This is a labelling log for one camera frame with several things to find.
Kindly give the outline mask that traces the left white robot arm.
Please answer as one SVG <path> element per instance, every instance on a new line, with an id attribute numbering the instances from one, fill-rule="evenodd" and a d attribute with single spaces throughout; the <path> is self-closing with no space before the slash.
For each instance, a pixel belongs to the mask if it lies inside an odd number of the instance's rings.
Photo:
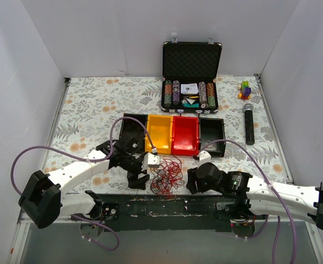
<path id="1" fill-rule="evenodd" d="M 144 190 L 150 179 L 147 169 L 159 166 L 155 148 L 135 157 L 138 140 L 127 135 L 120 140 L 98 145 L 81 161 L 45 174 L 34 172 L 22 192 L 19 206 L 40 229 L 51 225 L 58 217 L 83 215 L 91 220 L 103 215 L 103 201 L 91 190 L 72 194 L 72 190 L 91 177 L 113 167 L 127 171 L 128 186 Z"/>

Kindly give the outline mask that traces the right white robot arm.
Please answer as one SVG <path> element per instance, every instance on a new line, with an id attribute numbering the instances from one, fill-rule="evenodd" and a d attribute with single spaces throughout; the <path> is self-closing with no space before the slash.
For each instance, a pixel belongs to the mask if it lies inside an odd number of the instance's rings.
<path id="1" fill-rule="evenodd" d="M 187 174 L 187 189 L 192 194 L 212 190 L 232 200 L 218 206 L 222 219 L 290 216 L 323 230 L 323 182 L 319 186 L 268 184 L 249 173 L 224 172 L 210 162 L 189 169 Z"/>

